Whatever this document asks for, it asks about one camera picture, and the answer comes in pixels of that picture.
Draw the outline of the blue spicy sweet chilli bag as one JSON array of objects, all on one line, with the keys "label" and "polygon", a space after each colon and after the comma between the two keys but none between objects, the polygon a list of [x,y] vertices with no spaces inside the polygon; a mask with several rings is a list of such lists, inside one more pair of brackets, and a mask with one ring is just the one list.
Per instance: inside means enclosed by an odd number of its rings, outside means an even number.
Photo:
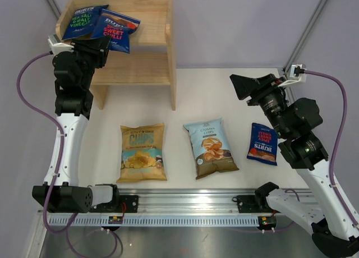
[{"label": "blue spicy sweet chilli bag", "polygon": [[130,35],[136,32],[140,23],[133,17],[103,9],[90,39],[109,36],[109,50],[130,53]]}]

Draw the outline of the blue sea salt vinegar bag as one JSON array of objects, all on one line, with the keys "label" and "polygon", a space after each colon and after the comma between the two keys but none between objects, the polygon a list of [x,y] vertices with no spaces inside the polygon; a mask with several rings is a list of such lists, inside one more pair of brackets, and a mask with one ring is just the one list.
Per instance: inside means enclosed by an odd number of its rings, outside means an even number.
[{"label": "blue sea salt vinegar bag", "polygon": [[89,6],[76,10],[62,39],[74,39],[91,34],[97,25],[102,10],[106,9],[108,6],[108,4],[101,6]]}]

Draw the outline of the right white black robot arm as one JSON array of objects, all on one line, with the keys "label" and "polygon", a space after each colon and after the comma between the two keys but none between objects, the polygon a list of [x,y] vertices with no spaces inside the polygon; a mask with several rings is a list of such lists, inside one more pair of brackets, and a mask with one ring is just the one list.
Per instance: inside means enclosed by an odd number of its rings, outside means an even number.
[{"label": "right white black robot arm", "polygon": [[327,257],[352,257],[358,253],[358,211],[336,181],[333,156],[329,156],[313,129],[322,124],[313,99],[299,98],[287,104],[286,81],[273,74],[250,78],[229,77],[239,100],[260,106],[282,139],[280,153],[310,188],[320,210],[290,197],[278,185],[268,182],[255,190],[255,206],[261,211],[278,211],[311,236]]}]

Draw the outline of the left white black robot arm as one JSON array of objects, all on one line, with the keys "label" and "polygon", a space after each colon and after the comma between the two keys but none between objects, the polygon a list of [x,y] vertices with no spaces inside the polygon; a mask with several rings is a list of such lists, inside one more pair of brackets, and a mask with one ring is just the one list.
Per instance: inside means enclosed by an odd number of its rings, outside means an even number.
[{"label": "left white black robot arm", "polygon": [[109,37],[74,39],[70,50],[57,53],[52,60],[56,140],[45,179],[32,190],[32,197],[44,211],[87,213],[102,206],[114,212],[121,206],[115,185],[81,187],[78,177],[81,142],[93,104],[90,84],[95,70],[105,66],[110,43]]}]

